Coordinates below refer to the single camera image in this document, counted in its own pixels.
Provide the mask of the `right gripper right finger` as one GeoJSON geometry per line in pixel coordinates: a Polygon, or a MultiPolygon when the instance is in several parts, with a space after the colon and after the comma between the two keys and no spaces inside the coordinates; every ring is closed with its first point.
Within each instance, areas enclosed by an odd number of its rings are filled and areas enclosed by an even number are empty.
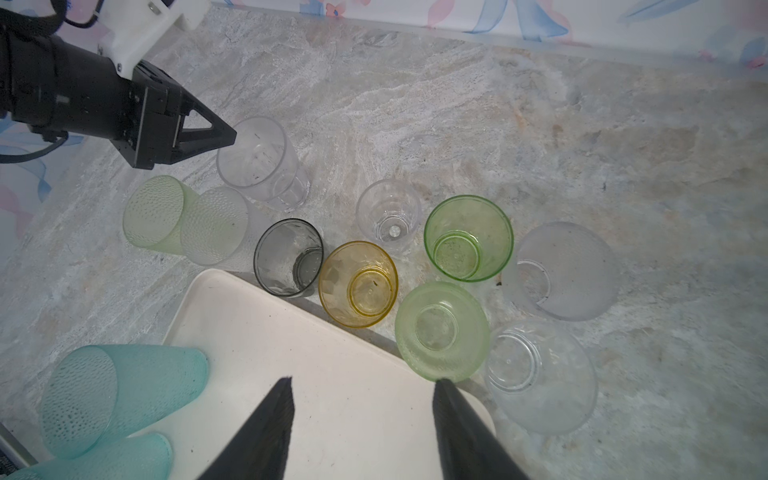
{"type": "Polygon", "coordinates": [[[528,479],[455,384],[435,382],[432,410],[444,479],[528,479]]]}

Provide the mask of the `clear smooth tall tumbler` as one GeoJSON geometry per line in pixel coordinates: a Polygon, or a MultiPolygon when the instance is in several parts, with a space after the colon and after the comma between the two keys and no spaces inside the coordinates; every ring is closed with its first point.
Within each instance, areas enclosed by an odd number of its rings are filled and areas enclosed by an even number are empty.
{"type": "Polygon", "coordinates": [[[224,183],[278,211],[302,206],[311,182],[283,126],[270,117],[255,116],[234,129],[235,143],[220,149],[216,157],[224,183]]]}

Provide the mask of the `teal textured tumbler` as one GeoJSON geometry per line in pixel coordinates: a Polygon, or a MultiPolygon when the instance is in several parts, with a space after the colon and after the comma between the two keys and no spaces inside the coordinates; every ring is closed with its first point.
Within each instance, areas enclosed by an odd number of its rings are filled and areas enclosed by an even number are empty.
{"type": "Polygon", "coordinates": [[[173,450],[159,433],[95,447],[75,459],[56,459],[16,471],[8,479],[168,479],[173,450]]]}
{"type": "Polygon", "coordinates": [[[209,378],[196,348],[89,345],[54,369],[39,407],[43,443],[76,458],[127,437],[195,400],[209,378]]]}

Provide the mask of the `clear textured tumbler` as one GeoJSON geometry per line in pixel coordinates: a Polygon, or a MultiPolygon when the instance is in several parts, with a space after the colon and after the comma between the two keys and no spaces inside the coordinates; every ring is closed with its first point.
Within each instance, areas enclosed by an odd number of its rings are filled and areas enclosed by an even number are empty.
{"type": "Polygon", "coordinates": [[[199,266],[247,272],[270,226],[269,216],[239,191],[220,186],[191,203],[181,221],[180,243],[186,257],[199,266]]]}

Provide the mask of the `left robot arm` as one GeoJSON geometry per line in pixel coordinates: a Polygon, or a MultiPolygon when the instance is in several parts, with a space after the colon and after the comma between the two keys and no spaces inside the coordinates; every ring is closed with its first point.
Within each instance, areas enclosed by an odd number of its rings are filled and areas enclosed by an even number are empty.
{"type": "Polygon", "coordinates": [[[70,134],[110,141],[127,163],[151,170],[234,144],[237,133],[145,54],[172,27],[192,30],[208,1],[99,1],[90,28],[110,34],[95,52],[57,32],[71,21],[67,4],[32,17],[1,12],[1,115],[28,126],[47,147],[4,154],[4,164],[38,159],[70,134]]]}

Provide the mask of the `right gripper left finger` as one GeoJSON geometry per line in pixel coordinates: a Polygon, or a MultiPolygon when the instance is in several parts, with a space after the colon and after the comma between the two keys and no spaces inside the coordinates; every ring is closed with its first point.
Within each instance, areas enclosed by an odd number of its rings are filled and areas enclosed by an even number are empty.
{"type": "Polygon", "coordinates": [[[294,415],[292,378],[282,377],[199,479],[283,479],[294,415]]]}

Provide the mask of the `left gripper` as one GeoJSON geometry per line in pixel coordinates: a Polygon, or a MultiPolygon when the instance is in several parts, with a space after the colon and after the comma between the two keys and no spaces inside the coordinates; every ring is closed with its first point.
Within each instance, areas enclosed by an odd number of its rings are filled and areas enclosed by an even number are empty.
{"type": "Polygon", "coordinates": [[[174,108],[170,93],[122,78],[106,57],[56,36],[1,28],[1,115],[26,124],[48,144],[4,154],[4,164],[45,156],[72,133],[107,139],[132,167],[147,170],[235,143],[236,130],[196,98],[184,98],[180,112],[174,108]],[[185,128],[191,113],[209,126],[185,128]]]}

